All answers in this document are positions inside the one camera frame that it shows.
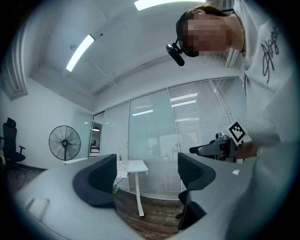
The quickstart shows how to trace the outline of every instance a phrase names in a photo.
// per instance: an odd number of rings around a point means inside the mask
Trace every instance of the glass wall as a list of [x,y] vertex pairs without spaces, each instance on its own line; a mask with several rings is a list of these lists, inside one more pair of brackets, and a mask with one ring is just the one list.
[[[148,175],[140,176],[144,196],[176,199],[180,193],[177,171],[177,135],[167,90],[130,101],[129,160],[143,160]],[[130,191],[135,192],[134,176],[129,176]]]
[[[217,132],[238,120],[246,129],[245,89],[238,77],[186,83],[106,109],[94,118],[101,124],[101,155],[143,160],[149,174],[139,173],[141,195],[178,199],[185,190],[178,174],[178,151],[208,144]],[[244,141],[250,141],[247,135]],[[119,187],[135,193],[134,176]]]
[[128,160],[128,106],[126,102],[106,110],[101,155],[116,153],[118,160]]

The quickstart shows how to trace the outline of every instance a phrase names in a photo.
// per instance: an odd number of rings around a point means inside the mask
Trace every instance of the standing fan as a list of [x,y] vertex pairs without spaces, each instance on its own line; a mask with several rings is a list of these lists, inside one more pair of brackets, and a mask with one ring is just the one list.
[[60,160],[68,161],[75,158],[80,146],[78,133],[69,126],[59,126],[49,136],[50,151]]

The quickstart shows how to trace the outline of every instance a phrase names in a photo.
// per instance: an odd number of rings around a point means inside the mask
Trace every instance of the white shirt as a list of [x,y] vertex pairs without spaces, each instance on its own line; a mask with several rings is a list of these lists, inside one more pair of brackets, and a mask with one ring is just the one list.
[[296,61],[279,26],[253,1],[235,0],[234,11],[246,37],[246,125],[258,154],[299,136]]

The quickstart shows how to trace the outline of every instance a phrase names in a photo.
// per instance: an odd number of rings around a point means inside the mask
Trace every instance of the fluorescent light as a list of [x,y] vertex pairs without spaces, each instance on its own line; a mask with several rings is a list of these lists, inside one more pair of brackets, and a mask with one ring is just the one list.
[[83,41],[82,43],[79,45],[79,47],[76,49],[75,53],[73,54],[73,56],[71,57],[70,62],[68,63],[66,69],[69,70],[70,72],[72,72],[75,64],[77,63],[77,61],[80,59],[80,57],[83,55],[83,53],[85,52],[85,50],[88,49],[88,47],[95,41],[95,39],[91,36],[88,35]]
[[153,110],[149,110],[149,111],[145,111],[145,112],[140,112],[140,113],[135,113],[135,114],[132,114],[132,116],[137,116],[137,115],[141,115],[141,114],[145,114],[145,113],[151,113],[153,112]]
[[189,101],[189,102],[184,102],[184,103],[178,103],[178,104],[172,105],[172,107],[181,106],[181,105],[186,105],[186,104],[195,103],[195,102],[196,102],[196,100]]
[[198,95],[198,93],[193,93],[193,94],[189,94],[189,95],[185,95],[185,96],[181,96],[181,97],[175,97],[175,98],[171,98],[171,101],[176,101],[176,100],[179,100],[179,99],[195,97],[197,95]]
[[175,122],[181,122],[181,121],[196,121],[196,120],[199,120],[199,118],[181,118],[181,119],[175,120]]
[[133,107],[133,108],[139,109],[139,108],[143,108],[143,107],[152,107],[152,105],[148,105],[148,106],[140,106],[140,107]]
[[137,10],[141,11],[156,5],[170,3],[170,2],[205,2],[205,0],[139,0],[135,2]]
[[95,131],[95,132],[99,132],[100,131],[100,129],[98,127],[93,127],[92,130]]

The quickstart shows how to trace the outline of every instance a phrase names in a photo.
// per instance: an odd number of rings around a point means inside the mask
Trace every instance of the wooden floor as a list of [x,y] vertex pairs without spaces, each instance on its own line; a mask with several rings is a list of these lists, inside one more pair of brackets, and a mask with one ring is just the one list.
[[[41,172],[24,169],[26,176],[18,172],[18,180],[13,171],[8,172],[8,188],[16,193]],[[147,240],[163,240],[178,233],[179,220],[175,216],[182,212],[180,201],[157,200],[141,197],[145,216],[139,217],[136,196],[120,190],[114,194],[118,215],[140,236]]]

